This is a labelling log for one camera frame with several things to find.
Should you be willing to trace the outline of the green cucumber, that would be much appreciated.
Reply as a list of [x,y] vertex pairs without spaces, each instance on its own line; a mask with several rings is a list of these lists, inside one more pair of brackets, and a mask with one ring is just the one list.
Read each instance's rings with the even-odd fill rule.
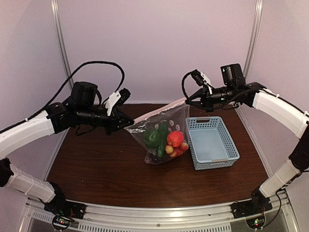
[[165,153],[165,146],[167,141],[167,135],[168,135],[168,125],[166,121],[163,121],[159,124],[158,128],[160,143],[157,147],[156,154],[161,159],[164,156]]

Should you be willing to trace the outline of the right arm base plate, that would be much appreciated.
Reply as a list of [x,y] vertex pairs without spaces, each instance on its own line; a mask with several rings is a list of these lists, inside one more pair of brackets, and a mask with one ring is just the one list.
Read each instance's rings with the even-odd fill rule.
[[267,203],[265,206],[256,207],[252,200],[242,202],[235,201],[230,205],[234,219],[262,214],[272,209],[272,204]]

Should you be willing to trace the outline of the red wax apple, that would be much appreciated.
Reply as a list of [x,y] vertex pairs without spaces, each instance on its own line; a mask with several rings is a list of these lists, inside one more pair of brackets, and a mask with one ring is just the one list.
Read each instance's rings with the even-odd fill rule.
[[167,136],[167,144],[172,147],[179,147],[184,141],[184,134],[180,131],[173,131]]

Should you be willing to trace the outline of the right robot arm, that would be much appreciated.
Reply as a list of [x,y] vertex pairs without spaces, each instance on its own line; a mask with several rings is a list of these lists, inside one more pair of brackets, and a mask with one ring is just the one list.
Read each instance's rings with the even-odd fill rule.
[[197,69],[185,74],[181,82],[185,102],[206,112],[223,109],[229,104],[234,107],[244,104],[269,116],[298,139],[287,160],[252,192],[247,208],[256,214],[265,207],[271,195],[308,172],[309,115],[266,86],[247,83],[240,64],[225,65],[220,70],[224,86],[217,88]]

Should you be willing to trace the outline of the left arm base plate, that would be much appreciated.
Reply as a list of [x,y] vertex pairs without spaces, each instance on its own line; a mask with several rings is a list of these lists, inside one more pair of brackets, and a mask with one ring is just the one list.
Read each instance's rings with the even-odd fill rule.
[[85,204],[70,201],[65,201],[64,205],[56,203],[43,204],[45,211],[48,211],[55,216],[61,216],[68,219],[83,219],[86,210]]

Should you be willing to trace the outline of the light blue plastic basket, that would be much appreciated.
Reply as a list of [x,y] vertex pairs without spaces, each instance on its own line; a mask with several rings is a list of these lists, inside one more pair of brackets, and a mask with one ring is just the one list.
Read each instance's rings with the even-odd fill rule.
[[221,117],[188,117],[186,126],[196,171],[230,167],[240,158]]

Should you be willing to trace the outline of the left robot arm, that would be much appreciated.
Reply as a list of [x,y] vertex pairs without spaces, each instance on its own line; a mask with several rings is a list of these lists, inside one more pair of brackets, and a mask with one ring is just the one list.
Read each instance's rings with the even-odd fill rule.
[[76,128],[82,135],[81,125],[93,130],[103,127],[107,135],[134,123],[134,120],[118,110],[130,97],[128,89],[113,92],[103,106],[95,105],[95,98],[102,99],[98,86],[89,82],[76,82],[70,96],[62,103],[48,105],[37,116],[20,125],[0,133],[0,185],[12,187],[26,195],[34,196],[50,206],[60,215],[70,207],[64,194],[56,184],[41,181],[20,170],[8,159],[15,150],[40,138]]

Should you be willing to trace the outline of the purple eggplant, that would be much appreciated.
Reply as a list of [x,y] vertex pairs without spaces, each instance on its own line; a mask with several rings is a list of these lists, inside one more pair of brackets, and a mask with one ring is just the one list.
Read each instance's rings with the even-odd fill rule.
[[166,162],[166,159],[160,159],[157,155],[148,154],[145,156],[144,162],[150,165],[159,165]]

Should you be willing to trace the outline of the red lychee fruit bunch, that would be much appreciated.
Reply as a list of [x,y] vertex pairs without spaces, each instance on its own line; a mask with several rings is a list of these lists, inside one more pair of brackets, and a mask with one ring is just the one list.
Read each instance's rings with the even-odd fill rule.
[[183,142],[179,147],[172,147],[171,145],[166,145],[165,152],[170,158],[176,158],[181,156],[185,151],[187,151],[189,145]]

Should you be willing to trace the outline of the green pepper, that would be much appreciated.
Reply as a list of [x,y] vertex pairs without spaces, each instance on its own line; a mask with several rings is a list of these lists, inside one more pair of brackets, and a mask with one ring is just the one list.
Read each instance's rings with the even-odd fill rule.
[[156,129],[150,128],[144,133],[144,143],[149,149],[155,149],[159,146],[160,138]]

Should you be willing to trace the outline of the clear zip top bag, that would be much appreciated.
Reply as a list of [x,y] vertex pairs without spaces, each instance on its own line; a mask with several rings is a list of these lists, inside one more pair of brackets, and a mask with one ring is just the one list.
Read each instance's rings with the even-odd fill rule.
[[190,106],[185,98],[146,113],[125,128],[147,151],[144,162],[159,165],[181,156],[189,149],[186,119]]

